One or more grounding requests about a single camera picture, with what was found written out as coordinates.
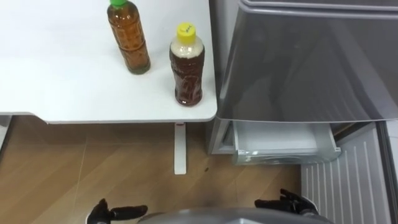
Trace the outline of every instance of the freezer drawer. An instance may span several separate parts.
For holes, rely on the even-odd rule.
[[[334,1],[309,9],[305,0],[297,2],[282,7],[278,4],[286,1],[239,1],[226,71],[217,86],[217,116],[286,122],[397,119],[398,12],[333,8]]]
[[[233,162],[311,164],[340,155],[329,124],[233,121]]]

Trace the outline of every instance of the table top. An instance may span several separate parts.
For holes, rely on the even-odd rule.
[[[208,121],[216,114],[208,1],[137,0],[151,69],[128,72],[108,23],[107,0],[3,2],[0,7],[0,114],[48,123]],[[205,48],[203,98],[174,97],[169,45],[192,22]]]

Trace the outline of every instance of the table leg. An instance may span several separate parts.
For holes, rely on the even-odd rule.
[[[10,125],[11,115],[10,116],[0,116],[0,151],[2,149],[2,144],[4,139],[6,138],[7,130]]]
[[[174,174],[187,173],[187,140],[185,123],[174,124]]]

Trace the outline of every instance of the refrigerator drawer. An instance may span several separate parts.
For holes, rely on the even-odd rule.
[[[233,121],[233,162],[311,164],[340,155],[329,124]]]

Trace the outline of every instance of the laminate flooring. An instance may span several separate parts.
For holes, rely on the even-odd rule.
[[[14,116],[0,152],[0,223],[84,223],[105,198],[110,207],[149,213],[198,207],[253,207],[300,193],[299,166],[234,166],[209,156],[204,124],[187,124],[188,170],[174,175],[174,126],[45,124]],[[135,221],[118,222],[135,223]]]

